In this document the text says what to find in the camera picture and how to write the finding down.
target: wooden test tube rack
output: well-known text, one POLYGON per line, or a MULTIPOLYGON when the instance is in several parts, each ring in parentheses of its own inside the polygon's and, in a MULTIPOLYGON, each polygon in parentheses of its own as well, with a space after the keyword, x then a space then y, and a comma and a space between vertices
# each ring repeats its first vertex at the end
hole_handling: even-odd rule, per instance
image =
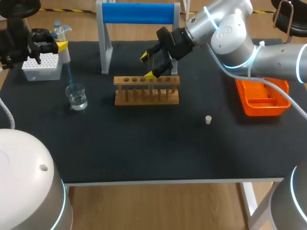
POLYGON ((157 79, 147 80, 145 77, 114 77, 114 85, 117 85, 115 105, 157 105, 179 104, 178 85, 179 76, 161 76, 157 79), (154 89, 124 90, 122 86, 150 86, 154 89), (155 86, 168 86, 167 89, 155 89, 155 86))

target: yellow tape line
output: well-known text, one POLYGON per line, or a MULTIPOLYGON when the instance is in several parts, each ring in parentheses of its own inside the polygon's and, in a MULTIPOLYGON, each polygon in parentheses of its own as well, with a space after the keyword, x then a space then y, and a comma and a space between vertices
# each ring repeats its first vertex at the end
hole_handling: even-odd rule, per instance
MULTIPOLYGON (((76 13, 96 13, 96 11, 88 11, 88 10, 71 10, 71 9, 39 9, 41 12, 76 12, 76 13)), ((275 13, 275 11, 253 11, 253 13, 275 13)))

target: table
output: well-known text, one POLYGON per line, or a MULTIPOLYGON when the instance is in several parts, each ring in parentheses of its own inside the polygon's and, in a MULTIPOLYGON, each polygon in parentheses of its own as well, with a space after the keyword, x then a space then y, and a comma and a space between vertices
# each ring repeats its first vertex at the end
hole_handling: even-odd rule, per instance
MULTIPOLYGON (((266 45, 280 42, 271 39, 266 45)), ((0 97, 16 129, 49 149, 66 185, 248 182, 241 187, 252 216, 257 202, 251 181, 281 181, 305 158, 306 121, 292 107, 280 117, 246 116, 234 80, 205 47, 179 62, 180 105, 115 107, 113 77, 147 73, 139 58, 153 44, 113 42, 106 76, 100 74, 97 42, 70 42, 74 82, 86 88, 84 111, 70 109, 65 69, 59 81, 28 82, 15 68, 0 97), (213 117, 210 125, 206 115, 213 117)), ((307 110, 304 85, 289 86, 307 110)), ((0 128, 6 127, 9 121, 0 113, 0 128)), ((250 218, 253 227, 264 220, 267 204, 250 218)))

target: robotic arm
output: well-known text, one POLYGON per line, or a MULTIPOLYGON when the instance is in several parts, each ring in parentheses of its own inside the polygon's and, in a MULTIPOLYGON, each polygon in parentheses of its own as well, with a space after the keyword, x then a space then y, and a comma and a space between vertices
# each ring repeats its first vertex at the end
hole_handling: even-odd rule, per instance
MULTIPOLYGON (((162 49, 171 58, 180 60, 190 53, 193 47, 210 45, 224 67, 240 76, 264 76, 281 80, 307 82, 306 44, 282 44, 263 46, 257 50, 246 30, 246 19, 253 12, 249 0, 214 0, 192 18, 186 21, 185 28, 169 32, 165 27, 157 31, 159 43, 156 49, 148 49, 148 54, 162 49)), ((171 69, 171 59, 145 76, 159 77, 171 69)))
POLYGON ((39 0, 0 0, 0 15, 7 18, 7 28, 0 30, 2 69, 13 68, 15 63, 27 61, 28 57, 35 58, 40 64, 41 53, 59 52, 50 31, 31 30, 27 26, 26 17, 35 14, 40 6, 39 0))

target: pipette tip box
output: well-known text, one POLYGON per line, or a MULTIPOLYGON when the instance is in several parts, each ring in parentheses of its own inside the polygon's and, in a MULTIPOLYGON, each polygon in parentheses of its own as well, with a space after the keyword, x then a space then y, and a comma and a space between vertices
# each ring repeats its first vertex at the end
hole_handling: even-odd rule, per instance
POLYGON ((34 58, 24 62, 22 70, 28 81, 59 80, 61 77, 62 63, 58 54, 40 54, 41 64, 38 65, 34 58))

